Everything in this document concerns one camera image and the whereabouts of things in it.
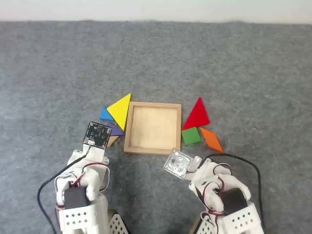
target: white plastic bracket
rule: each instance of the white plastic bracket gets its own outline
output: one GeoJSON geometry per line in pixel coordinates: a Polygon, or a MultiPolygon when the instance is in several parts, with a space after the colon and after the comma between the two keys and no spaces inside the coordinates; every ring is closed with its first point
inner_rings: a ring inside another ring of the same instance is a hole
{"type": "Polygon", "coordinates": [[[100,218],[96,204],[59,211],[59,225],[62,232],[97,226],[100,218]]]}
{"type": "Polygon", "coordinates": [[[248,207],[218,219],[224,234],[264,234],[255,205],[250,202],[248,207]]]}

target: wooden block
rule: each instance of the wooden block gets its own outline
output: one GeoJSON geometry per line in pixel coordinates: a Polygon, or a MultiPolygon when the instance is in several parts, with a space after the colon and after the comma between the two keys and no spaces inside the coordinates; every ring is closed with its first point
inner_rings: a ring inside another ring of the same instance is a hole
{"type": "Polygon", "coordinates": [[[130,99],[131,94],[128,94],[107,108],[108,112],[123,131],[125,130],[126,126],[130,99]]]}
{"type": "Polygon", "coordinates": [[[108,113],[105,106],[102,107],[101,113],[99,115],[100,120],[108,120],[108,121],[114,121],[113,117],[108,113]]]}
{"type": "Polygon", "coordinates": [[[124,152],[167,155],[181,149],[181,104],[130,102],[124,152]]]}
{"type": "Polygon", "coordinates": [[[216,134],[204,128],[200,128],[200,130],[205,138],[208,147],[219,151],[220,153],[223,153],[223,149],[220,145],[218,138],[216,137],[216,134]]]}
{"type": "Polygon", "coordinates": [[[119,128],[119,126],[114,125],[114,123],[112,122],[108,122],[105,125],[112,128],[111,136],[124,136],[125,135],[125,133],[119,128]]]}
{"type": "Polygon", "coordinates": [[[111,147],[111,145],[119,138],[119,136],[110,136],[106,148],[111,147]]]}
{"type": "Polygon", "coordinates": [[[201,140],[196,127],[183,130],[181,133],[185,145],[199,143],[201,140]]]}
{"type": "Polygon", "coordinates": [[[205,109],[203,100],[201,99],[201,97],[199,97],[189,117],[187,118],[185,124],[183,125],[182,130],[186,130],[193,127],[199,127],[209,123],[210,120],[207,111],[205,109]]]}

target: black cable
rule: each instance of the black cable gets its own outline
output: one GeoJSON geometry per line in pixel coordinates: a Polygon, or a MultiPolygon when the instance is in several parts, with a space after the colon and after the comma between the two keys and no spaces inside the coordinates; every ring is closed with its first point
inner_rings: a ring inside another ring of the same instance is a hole
{"type": "Polygon", "coordinates": [[[233,157],[233,158],[236,158],[236,159],[239,159],[241,161],[244,161],[250,165],[252,165],[255,170],[257,171],[257,175],[258,175],[258,198],[259,198],[259,208],[260,208],[260,216],[261,216],[261,222],[262,222],[262,226],[263,226],[263,229],[265,231],[265,223],[264,223],[264,215],[263,215],[263,207],[262,207],[262,195],[261,195],[261,174],[260,174],[260,170],[259,168],[252,162],[248,161],[247,159],[244,159],[243,157],[239,157],[239,156],[236,156],[236,155],[231,155],[231,154],[226,154],[226,153],[222,153],[222,154],[211,154],[211,155],[207,155],[205,156],[202,161],[200,162],[198,168],[200,168],[203,163],[206,161],[206,159],[208,158],[211,158],[211,157],[214,157],[214,156],[227,156],[227,157],[233,157]]]}
{"type": "Polygon", "coordinates": [[[60,170],[58,173],[56,173],[54,176],[52,176],[51,178],[49,178],[48,180],[46,180],[45,182],[43,182],[43,184],[41,184],[41,186],[39,187],[38,189],[38,192],[37,192],[37,202],[38,202],[38,205],[43,213],[43,215],[45,216],[45,218],[48,220],[51,228],[52,228],[52,231],[53,231],[53,234],[57,234],[57,231],[53,225],[53,222],[51,220],[51,218],[49,217],[49,215],[47,214],[47,212],[45,211],[42,203],[41,203],[41,200],[40,200],[40,193],[42,191],[42,189],[48,184],[50,183],[53,179],[55,179],[57,176],[59,176],[60,174],[62,174],[64,171],[66,171],[68,168],[70,168],[71,166],[73,166],[74,164],[78,163],[79,161],[81,161],[83,158],[85,158],[87,156],[87,154],[89,153],[91,149],[91,145],[89,145],[89,149],[87,150],[86,154],[78,159],[76,159],[75,161],[73,161],[72,163],[68,164],[66,167],[64,167],[62,170],[60,170]]]}

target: wooden frame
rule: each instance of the wooden frame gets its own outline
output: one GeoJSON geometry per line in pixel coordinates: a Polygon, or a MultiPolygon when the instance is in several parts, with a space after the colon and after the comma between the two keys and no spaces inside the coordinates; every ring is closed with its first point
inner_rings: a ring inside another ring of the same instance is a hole
{"type": "Polygon", "coordinates": [[[124,152],[168,155],[181,149],[181,104],[130,101],[124,152]]]}

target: yellow triangle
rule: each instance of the yellow triangle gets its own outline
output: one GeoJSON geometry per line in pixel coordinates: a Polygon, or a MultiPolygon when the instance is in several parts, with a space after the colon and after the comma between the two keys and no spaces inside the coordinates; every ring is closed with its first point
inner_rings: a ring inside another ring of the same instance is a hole
{"type": "Polygon", "coordinates": [[[128,94],[107,108],[108,112],[123,131],[126,126],[130,98],[131,94],[128,94]]]}

